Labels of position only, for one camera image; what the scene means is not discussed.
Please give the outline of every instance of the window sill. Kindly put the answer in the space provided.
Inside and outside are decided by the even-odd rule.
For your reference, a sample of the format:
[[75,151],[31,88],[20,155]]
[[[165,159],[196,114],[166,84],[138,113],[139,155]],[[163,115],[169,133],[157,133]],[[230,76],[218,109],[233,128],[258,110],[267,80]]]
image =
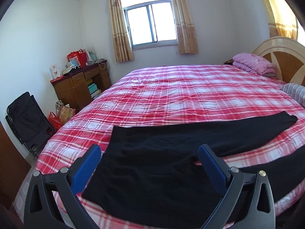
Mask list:
[[135,50],[141,50],[141,49],[146,49],[146,48],[154,48],[154,47],[170,46],[170,45],[178,45],[178,41],[177,40],[169,40],[169,41],[159,41],[157,43],[138,45],[138,46],[134,46],[132,48],[132,50],[135,51]]

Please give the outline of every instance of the yellow curtain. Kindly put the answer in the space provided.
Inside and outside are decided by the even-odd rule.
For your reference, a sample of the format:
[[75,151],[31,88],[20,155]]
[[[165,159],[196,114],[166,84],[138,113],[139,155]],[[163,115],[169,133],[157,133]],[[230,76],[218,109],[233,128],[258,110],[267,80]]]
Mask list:
[[175,14],[179,53],[197,54],[198,45],[187,0],[173,0]]
[[285,0],[263,0],[270,37],[283,36],[297,40],[297,19]]
[[128,37],[122,2],[121,0],[109,0],[108,7],[110,11],[116,61],[125,62],[134,60],[135,57],[133,56],[132,47]]

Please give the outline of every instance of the striped pillow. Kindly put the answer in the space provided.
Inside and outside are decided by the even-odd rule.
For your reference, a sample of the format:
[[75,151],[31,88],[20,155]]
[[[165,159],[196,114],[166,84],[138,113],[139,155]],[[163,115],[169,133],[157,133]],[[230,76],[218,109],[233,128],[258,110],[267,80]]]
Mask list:
[[290,95],[303,107],[305,107],[305,87],[299,84],[285,84],[280,87],[282,91]]

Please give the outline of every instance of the red and white plaid blanket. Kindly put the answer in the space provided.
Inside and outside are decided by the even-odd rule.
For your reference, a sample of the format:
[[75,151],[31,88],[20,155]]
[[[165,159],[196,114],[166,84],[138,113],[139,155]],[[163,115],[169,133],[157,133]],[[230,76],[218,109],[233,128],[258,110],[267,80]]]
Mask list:
[[[250,74],[230,65],[167,66],[133,71],[85,107],[47,143],[36,168],[55,173],[97,144],[105,151],[114,125],[160,126],[202,121],[230,121],[286,111],[298,122],[267,145],[226,157],[229,166],[264,164],[305,145],[305,108],[279,89],[281,81]],[[276,214],[304,193],[305,180],[275,204]],[[81,198],[102,229],[144,229],[107,214]],[[55,194],[59,209],[64,206]]]

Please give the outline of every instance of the headboard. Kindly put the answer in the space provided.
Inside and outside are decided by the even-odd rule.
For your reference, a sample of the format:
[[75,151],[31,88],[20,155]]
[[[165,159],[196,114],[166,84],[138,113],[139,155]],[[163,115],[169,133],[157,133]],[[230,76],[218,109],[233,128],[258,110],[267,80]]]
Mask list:
[[273,37],[264,41],[253,54],[274,63],[278,79],[305,86],[305,47],[296,40]]

